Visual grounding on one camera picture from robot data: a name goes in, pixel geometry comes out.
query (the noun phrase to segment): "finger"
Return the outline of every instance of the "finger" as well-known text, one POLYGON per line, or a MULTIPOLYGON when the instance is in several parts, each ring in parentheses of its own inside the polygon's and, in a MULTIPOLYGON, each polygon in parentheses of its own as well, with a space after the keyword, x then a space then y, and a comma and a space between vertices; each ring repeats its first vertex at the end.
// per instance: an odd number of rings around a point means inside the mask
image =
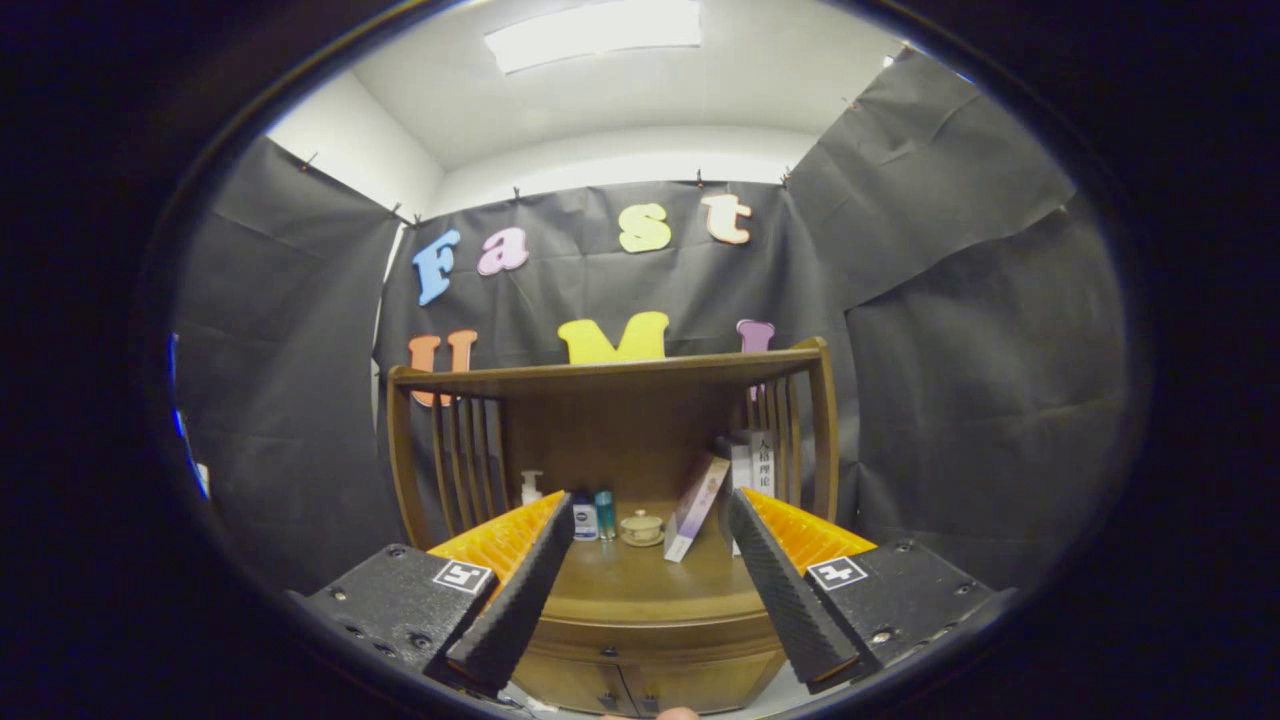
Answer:
POLYGON ((672 707, 658 714, 657 720, 698 720, 698 714, 687 707, 672 707))

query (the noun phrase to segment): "small cup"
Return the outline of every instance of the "small cup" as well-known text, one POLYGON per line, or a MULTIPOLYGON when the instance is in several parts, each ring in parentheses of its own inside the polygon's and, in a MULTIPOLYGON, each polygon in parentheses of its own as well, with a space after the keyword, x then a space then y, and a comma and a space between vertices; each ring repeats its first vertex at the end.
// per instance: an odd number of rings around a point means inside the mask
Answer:
POLYGON ((662 519, 636 510, 635 515, 622 520, 622 542, 636 547, 657 544, 662 539, 662 519))

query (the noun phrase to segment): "cabinet top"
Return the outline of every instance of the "cabinet top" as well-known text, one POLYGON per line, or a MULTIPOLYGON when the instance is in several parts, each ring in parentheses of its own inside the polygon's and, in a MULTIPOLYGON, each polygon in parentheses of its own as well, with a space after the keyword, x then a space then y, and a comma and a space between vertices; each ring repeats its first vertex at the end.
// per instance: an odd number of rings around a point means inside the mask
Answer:
POLYGON ((534 397, 580 392, 634 392, 678 386, 750 387, 799 373, 820 361, 822 348, 690 355, 634 363, 498 368, 465 373, 428 373, 403 365, 388 378, 397 388, 466 397, 534 397))
MULTIPOLYGON (((631 514, 641 503, 620 502, 631 514)), ((675 502, 649 502, 666 521, 675 502)), ((717 512, 710 512, 684 561, 662 556, 662 544, 575 542, 556 578, 544 619, 611 625, 696 623, 764 611, 741 557, 730 556, 717 512)))

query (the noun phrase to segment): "white ceiling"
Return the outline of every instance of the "white ceiling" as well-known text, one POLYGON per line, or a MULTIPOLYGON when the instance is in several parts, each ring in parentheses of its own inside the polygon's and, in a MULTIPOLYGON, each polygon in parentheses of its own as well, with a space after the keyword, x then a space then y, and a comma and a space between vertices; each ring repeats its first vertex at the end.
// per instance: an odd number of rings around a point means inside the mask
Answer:
POLYGON ((901 44, 822 0, 701 0, 701 47, 625 50, 504 76, 484 35, 581 0, 454 6, 355 74, 452 170, 530 145, 634 127, 749 126, 817 138, 901 44))

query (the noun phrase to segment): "purple book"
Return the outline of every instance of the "purple book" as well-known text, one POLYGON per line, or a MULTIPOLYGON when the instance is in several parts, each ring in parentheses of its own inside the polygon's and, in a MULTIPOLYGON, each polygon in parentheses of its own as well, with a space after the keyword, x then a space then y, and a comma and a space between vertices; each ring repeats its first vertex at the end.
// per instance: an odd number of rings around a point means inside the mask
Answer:
POLYGON ((703 452, 698 459, 698 466, 691 475, 691 484, 685 491, 676 511, 667 520, 667 538, 663 541, 662 556, 672 562, 684 560, 689 552, 689 546, 694 543, 694 537, 703 527, 703 520, 710 512, 712 503, 719 486, 728 473, 730 461, 726 457, 717 457, 710 452, 703 452))

